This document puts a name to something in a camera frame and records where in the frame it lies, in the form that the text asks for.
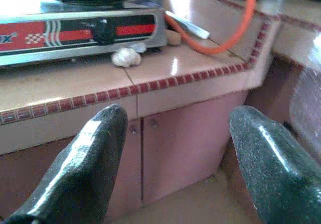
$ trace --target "stove knob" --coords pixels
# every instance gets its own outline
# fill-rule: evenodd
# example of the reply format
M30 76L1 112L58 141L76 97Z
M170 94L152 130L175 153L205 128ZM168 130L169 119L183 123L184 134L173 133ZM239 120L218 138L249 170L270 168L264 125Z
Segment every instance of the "stove knob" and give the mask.
M97 18L94 24L94 39L101 45L113 43L114 27L111 19Z

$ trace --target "cabinet door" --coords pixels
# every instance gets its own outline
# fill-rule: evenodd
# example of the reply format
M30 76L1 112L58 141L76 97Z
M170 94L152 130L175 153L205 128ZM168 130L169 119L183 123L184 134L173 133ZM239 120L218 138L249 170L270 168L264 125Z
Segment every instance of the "cabinet door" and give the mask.
M145 204L215 173L230 138L228 113L246 95L229 94L144 118Z
M19 208L37 187L57 154L73 137L0 156L0 216ZM136 209L141 203L139 121L128 123L127 138L112 193L108 218Z
M120 159L115 187L105 222L115 219L141 204L141 154L139 120L128 123L126 142Z

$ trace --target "brand logo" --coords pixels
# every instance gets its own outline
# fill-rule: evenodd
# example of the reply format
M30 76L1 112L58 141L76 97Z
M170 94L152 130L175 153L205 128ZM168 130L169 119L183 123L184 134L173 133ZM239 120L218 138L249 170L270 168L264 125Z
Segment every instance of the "brand logo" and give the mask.
M17 33L13 32L10 35L0 35L0 44L12 43L12 37L17 37Z

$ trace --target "cabinet handle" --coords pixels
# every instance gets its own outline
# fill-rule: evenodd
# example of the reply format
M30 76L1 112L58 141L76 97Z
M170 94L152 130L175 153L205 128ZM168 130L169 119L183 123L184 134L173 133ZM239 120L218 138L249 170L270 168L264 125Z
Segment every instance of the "cabinet handle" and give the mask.
M132 127L130 130L132 135L137 135L137 128L136 127Z
M154 129L158 128L157 120L151 120L151 121L150 121L150 125L151 125Z

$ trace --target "orange gas hose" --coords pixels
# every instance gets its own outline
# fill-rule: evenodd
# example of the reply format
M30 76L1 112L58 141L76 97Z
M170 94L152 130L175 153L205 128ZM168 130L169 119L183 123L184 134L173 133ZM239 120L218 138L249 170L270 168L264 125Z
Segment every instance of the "orange gas hose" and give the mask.
M177 32L181 34L182 38L195 51L206 55L214 55L230 49L241 39L245 31L247 30L249 24L251 23L255 11L255 4L256 0L246 0L244 16L236 32L226 42L224 42L222 45L216 48L204 47L195 40L193 40L173 18L165 15L165 20L173 29L175 29Z

